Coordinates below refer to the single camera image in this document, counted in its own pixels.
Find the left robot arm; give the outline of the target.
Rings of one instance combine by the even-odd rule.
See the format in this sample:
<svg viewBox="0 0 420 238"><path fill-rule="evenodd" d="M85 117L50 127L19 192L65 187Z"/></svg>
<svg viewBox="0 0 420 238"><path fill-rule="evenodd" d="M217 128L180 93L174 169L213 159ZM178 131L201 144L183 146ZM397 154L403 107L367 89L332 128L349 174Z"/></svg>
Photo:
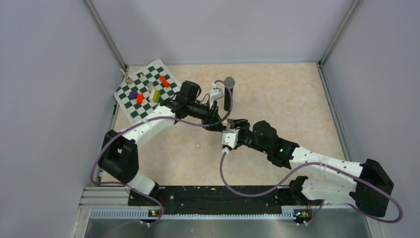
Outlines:
<svg viewBox="0 0 420 238"><path fill-rule="evenodd" d="M206 103L197 100L200 91L197 83L185 81L179 92L163 100L137 124L121 132L110 130L97 158L99 168L121 184L139 191L140 199L147 205L155 204L159 197L158 184L140 171L138 151L162 130L177 122L185 122L185 117L200 119L198 126L206 130L224 130L217 101L229 92L229 88L218 88L214 82Z"/></svg>

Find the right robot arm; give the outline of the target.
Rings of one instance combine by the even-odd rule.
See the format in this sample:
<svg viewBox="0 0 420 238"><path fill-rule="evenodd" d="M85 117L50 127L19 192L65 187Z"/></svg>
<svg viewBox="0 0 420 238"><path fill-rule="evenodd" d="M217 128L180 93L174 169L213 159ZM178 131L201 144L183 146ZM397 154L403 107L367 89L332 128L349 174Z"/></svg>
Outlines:
<svg viewBox="0 0 420 238"><path fill-rule="evenodd" d="M221 144L225 151L247 146L266 154L275 166L322 177L321 180L299 177L292 181L290 197L296 204L304 204L307 200L329 200L351 204L378 218L386 214L394 183L376 160L351 162L316 153L280 138L277 130L265 120L254 126L250 126L246 119L228 120Z"/></svg>

